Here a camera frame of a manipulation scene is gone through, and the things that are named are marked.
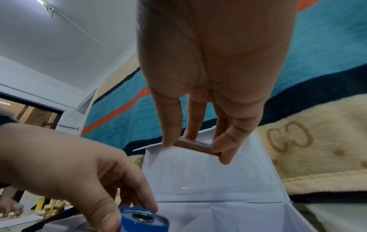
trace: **blue can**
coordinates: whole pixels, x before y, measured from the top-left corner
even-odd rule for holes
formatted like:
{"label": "blue can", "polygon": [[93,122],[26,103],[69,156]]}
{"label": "blue can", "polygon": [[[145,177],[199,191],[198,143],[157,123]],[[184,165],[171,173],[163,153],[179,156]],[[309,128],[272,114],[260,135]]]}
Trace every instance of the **blue can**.
{"label": "blue can", "polygon": [[169,221],[155,212],[135,207],[122,207],[121,232],[168,232]]}

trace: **white ceiling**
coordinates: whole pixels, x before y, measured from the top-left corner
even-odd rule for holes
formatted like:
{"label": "white ceiling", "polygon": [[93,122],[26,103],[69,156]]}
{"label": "white ceiling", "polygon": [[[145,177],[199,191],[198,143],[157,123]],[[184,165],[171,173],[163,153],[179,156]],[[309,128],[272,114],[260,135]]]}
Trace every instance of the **white ceiling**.
{"label": "white ceiling", "polygon": [[0,56],[86,90],[135,40],[136,0],[0,0]]}

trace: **hand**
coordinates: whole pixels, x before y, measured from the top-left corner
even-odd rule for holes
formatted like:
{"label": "hand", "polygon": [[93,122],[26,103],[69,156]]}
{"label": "hand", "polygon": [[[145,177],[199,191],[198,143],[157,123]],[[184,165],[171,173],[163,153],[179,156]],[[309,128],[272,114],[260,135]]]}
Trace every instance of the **hand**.
{"label": "hand", "polygon": [[3,214],[2,218],[8,217],[10,212],[14,213],[10,218],[19,217],[23,213],[23,208],[24,206],[22,204],[19,204],[13,199],[7,197],[0,198],[0,213]]}
{"label": "hand", "polygon": [[145,176],[122,150],[16,123],[0,127],[0,148],[0,181],[69,201],[101,232],[121,226],[117,188],[122,206],[158,210]]}
{"label": "hand", "polygon": [[184,136],[196,139],[211,102],[212,149],[229,164],[259,124],[284,64],[296,0],[140,0],[138,54],[157,108],[163,145],[182,129],[179,97],[188,94]]}

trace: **white cardboard box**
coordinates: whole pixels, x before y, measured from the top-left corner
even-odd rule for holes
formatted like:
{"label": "white cardboard box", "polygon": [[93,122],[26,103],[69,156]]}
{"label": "white cardboard box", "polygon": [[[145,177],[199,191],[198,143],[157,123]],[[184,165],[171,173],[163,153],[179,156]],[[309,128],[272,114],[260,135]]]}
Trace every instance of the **white cardboard box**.
{"label": "white cardboard box", "polygon": [[[198,141],[211,143],[214,129]],[[231,164],[183,148],[147,147],[143,168],[170,232],[316,232],[292,206],[254,132]],[[42,232],[77,232],[83,217],[52,222]]]}

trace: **blanket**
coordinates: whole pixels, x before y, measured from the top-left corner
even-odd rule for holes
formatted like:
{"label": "blanket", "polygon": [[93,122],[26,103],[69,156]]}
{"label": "blanket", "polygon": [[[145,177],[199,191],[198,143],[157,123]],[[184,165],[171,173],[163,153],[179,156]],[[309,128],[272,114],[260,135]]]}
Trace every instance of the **blanket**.
{"label": "blanket", "polygon": [[[297,202],[361,202],[367,191],[367,5],[302,0],[282,73],[257,129]],[[183,129],[187,97],[181,98]],[[141,166],[162,132],[134,56],[97,90],[81,135]],[[216,124],[208,106],[202,129]]]}

